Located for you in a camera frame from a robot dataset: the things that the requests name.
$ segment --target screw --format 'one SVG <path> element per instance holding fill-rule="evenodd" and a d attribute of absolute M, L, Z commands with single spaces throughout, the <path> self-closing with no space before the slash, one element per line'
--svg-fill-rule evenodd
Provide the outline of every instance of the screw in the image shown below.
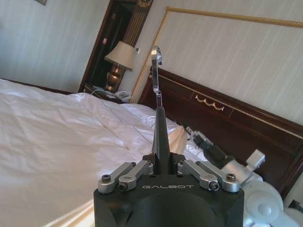
<path fill-rule="evenodd" d="M 218 182 L 212 181 L 212 182 L 210 182 L 210 184 L 209 184 L 209 188 L 210 188 L 212 191 L 217 191 L 217 190 L 219 190 L 220 185 L 218 184 Z"/>
<path fill-rule="evenodd" d="M 103 183 L 108 183 L 108 182 L 110 182 L 110 179 L 111 179 L 111 177 L 110 177 L 110 175 L 108 175 L 108 174 L 105 174 L 105 175 L 103 175 L 103 176 L 101 177 L 101 180 L 102 180 Z"/>
<path fill-rule="evenodd" d="M 121 182 L 120 184 L 119 184 L 119 190 L 121 191 L 121 192 L 126 192 L 127 191 L 127 188 L 128 188 L 128 185 L 127 185 L 127 183 L 125 183 L 125 182 Z"/>
<path fill-rule="evenodd" d="M 226 179 L 230 182 L 235 182 L 236 181 L 236 176 L 235 176 L 235 174 L 227 174 Z"/>

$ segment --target brass lamp base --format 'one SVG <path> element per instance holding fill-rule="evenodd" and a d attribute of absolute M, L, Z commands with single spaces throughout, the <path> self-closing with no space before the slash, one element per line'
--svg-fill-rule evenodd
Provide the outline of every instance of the brass lamp base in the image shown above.
<path fill-rule="evenodd" d="M 113 66 L 112 71 L 107 73 L 107 84 L 105 89 L 110 92 L 116 92 L 121 82 L 122 68 L 119 66 Z"/>

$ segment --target white cable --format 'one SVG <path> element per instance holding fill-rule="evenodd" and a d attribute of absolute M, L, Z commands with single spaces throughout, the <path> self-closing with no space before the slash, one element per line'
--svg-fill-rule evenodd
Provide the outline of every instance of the white cable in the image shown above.
<path fill-rule="evenodd" d="M 92 91 L 91 95 L 93 95 L 95 93 L 95 91 L 103 91 L 104 92 L 104 90 L 102 90 L 102 89 L 96 89 L 96 90 Z"/>

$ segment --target wooden door frame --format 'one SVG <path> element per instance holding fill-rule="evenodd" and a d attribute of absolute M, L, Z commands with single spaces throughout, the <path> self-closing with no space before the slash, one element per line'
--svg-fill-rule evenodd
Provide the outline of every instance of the wooden door frame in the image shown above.
<path fill-rule="evenodd" d="M 90 54 L 90 57 L 89 57 L 89 62 L 86 66 L 86 69 L 85 69 L 85 72 L 84 72 L 84 75 L 82 77 L 82 81 L 81 81 L 81 84 L 80 84 L 80 87 L 79 87 L 79 90 L 78 92 L 82 92 L 83 89 L 84 89 L 84 86 L 85 86 L 85 81 L 89 75 L 89 71 L 91 69 L 91 64 L 93 62 L 93 58 L 96 54 L 96 49 L 100 43 L 100 39 L 101 39 L 101 35 L 104 31 L 104 28 L 105 28 L 105 24 L 107 23 L 108 21 L 108 18 L 109 18 L 109 13 L 112 9 L 112 6 L 113 6 L 113 3 L 114 1 L 125 1 L 125 2 L 138 2 L 138 0 L 110 0 L 109 3 L 108 3 L 108 6 L 107 6 L 107 10 L 106 10 L 106 13 L 104 15 L 104 18 L 103 18 L 103 21 L 102 21 L 102 24 L 101 24 L 101 27 L 100 27 L 100 30 L 99 30 L 99 33 L 97 35 L 97 38 L 96 38 L 96 41 L 95 41 L 95 44 L 94 44 L 94 47 L 91 51 L 91 54 Z"/>

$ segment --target silver hook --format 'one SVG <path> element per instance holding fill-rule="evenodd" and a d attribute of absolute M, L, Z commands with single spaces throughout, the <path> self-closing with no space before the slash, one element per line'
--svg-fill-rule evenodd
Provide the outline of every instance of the silver hook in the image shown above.
<path fill-rule="evenodd" d="M 162 54 L 158 46 L 151 48 L 152 89 L 156 94 L 157 106 L 162 106 L 162 95 L 159 90 L 158 65 L 162 65 Z"/>

